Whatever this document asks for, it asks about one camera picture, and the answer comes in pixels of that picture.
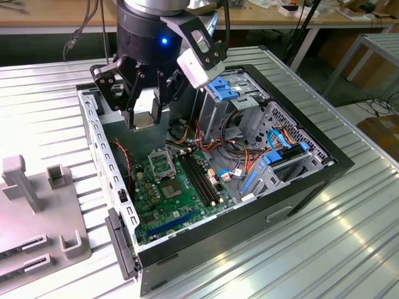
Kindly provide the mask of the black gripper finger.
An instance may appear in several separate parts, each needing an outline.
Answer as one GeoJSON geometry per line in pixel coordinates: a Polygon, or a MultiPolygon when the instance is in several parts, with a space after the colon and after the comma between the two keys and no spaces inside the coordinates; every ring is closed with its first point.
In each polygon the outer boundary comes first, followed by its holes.
{"type": "Polygon", "coordinates": [[[90,73],[100,93],[113,111],[121,111],[129,130],[135,128],[134,107],[144,88],[147,66],[123,55],[108,65],[93,65],[90,73]],[[112,88],[116,83],[115,76],[123,79],[123,92],[116,95],[112,88]]]}
{"type": "Polygon", "coordinates": [[[188,79],[180,70],[176,70],[169,78],[158,70],[157,82],[158,86],[154,90],[155,97],[151,112],[156,125],[160,124],[163,109],[170,102],[177,102],[189,85],[188,79]]]}

